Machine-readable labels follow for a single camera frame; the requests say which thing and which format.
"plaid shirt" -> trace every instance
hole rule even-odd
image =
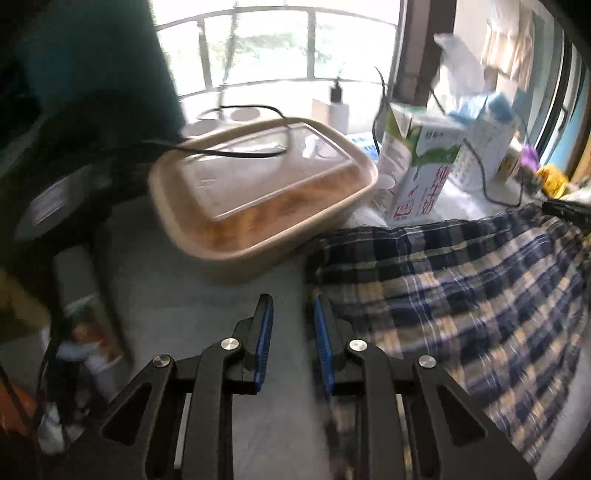
[[[340,230],[309,245],[307,282],[359,337],[442,362],[535,464],[588,322],[583,240],[534,204],[476,221]],[[333,458],[348,462],[353,413],[338,399],[330,413]]]

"purple object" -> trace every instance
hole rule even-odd
[[[536,152],[534,147],[528,144],[523,146],[523,149],[521,150],[521,159],[519,161],[521,165],[529,168],[533,173],[536,173],[540,168],[539,160],[538,152]]]

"triangular cutout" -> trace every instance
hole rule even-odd
[[[454,446],[462,447],[484,438],[485,431],[482,426],[447,387],[439,385],[437,393]]]
[[[151,391],[151,384],[141,385],[103,427],[103,437],[123,445],[133,445]]]

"black bracket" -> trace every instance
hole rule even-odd
[[[273,300],[263,294],[254,316],[201,355],[178,362],[156,356],[71,445],[53,478],[232,479],[232,395],[260,391],[272,323]],[[178,471],[174,457],[188,393],[193,395]]]
[[[388,356],[357,339],[328,299],[314,301],[314,325],[329,395],[355,395],[355,478],[406,478],[396,395],[401,394],[416,479],[535,480],[505,435],[437,361]]]

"window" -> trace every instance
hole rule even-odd
[[[216,11],[210,2],[151,0],[180,99],[224,84],[313,82],[338,75],[379,83],[374,66],[389,76],[399,1],[242,0],[235,7],[233,0],[218,0],[214,5]]]

